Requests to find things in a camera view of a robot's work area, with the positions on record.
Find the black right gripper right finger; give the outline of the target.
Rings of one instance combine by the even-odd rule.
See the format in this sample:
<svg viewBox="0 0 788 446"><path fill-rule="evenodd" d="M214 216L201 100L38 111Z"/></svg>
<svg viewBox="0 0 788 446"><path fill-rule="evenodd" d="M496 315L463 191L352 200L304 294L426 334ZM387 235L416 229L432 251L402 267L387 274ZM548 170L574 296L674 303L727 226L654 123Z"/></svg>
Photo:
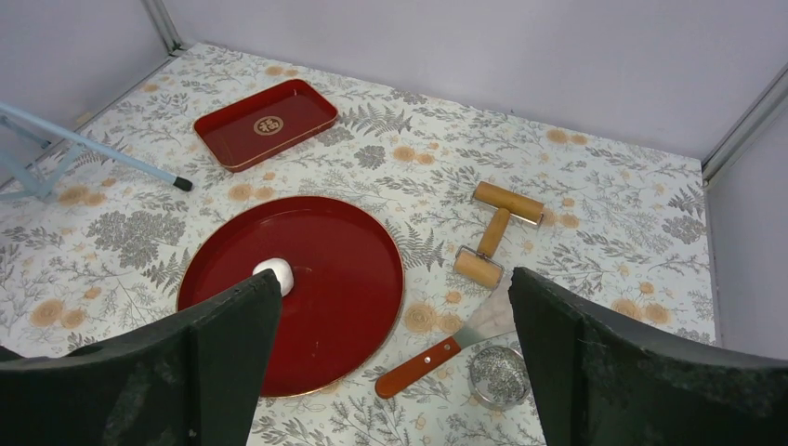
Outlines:
<svg viewBox="0 0 788 446"><path fill-rule="evenodd" d="M508 296L547 444L786 443L786 361L669 334L523 267Z"/></svg>

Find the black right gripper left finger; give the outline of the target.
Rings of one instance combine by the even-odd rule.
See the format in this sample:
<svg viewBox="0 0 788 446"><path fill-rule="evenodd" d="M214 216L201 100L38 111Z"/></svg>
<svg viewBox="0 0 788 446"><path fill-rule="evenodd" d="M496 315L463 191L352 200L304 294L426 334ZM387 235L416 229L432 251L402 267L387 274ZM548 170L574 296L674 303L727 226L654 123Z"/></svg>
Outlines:
<svg viewBox="0 0 788 446"><path fill-rule="evenodd" d="M265 270L59 358L1 352L5 445L243 445L282 310Z"/></svg>

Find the white dough ball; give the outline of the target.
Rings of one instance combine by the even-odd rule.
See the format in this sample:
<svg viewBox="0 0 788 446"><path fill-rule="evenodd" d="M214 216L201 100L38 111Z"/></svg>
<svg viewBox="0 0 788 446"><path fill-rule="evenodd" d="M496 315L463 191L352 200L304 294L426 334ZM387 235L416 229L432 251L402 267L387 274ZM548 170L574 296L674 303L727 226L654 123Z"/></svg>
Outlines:
<svg viewBox="0 0 788 446"><path fill-rule="evenodd" d="M282 297L290 294L295 285L295 276L290 264L282 258L270 258L255 265L252 274L257 275L268 269L273 271L280 285Z"/></svg>

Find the wooden double-ended rolling pin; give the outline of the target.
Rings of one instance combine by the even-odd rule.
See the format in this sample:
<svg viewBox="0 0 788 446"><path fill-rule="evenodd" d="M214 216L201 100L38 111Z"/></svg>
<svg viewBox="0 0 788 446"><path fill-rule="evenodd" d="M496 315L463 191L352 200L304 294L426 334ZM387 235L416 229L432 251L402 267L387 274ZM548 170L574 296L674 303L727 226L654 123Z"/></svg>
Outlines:
<svg viewBox="0 0 788 446"><path fill-rule="evenodd" d="M461 274L472 282L487 288L495 288L504 275L504 267L495 262L493 257L503 240L509 224L514 216L533 227L541 225L544 204L511 190L481 181L475 188L472 199L489 205L495 212L485 228L475 249L462 245L453 263L453 271Z"/></svg>

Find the round red tray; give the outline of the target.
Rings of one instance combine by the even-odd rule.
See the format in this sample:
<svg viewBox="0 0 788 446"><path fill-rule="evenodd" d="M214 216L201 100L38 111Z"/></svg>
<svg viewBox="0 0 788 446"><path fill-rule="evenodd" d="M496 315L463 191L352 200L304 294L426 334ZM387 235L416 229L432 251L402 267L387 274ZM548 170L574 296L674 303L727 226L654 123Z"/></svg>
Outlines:
<svg viewBox="0 0 788 446"><path fill-rule="evenodd" d="M272 258L289 264L294 287L282 300L261 396L327 387L385 343L404 296L399 249L373 216L327 197L276 199L223 224L187 267L178 309L245 280Z"/></svg>

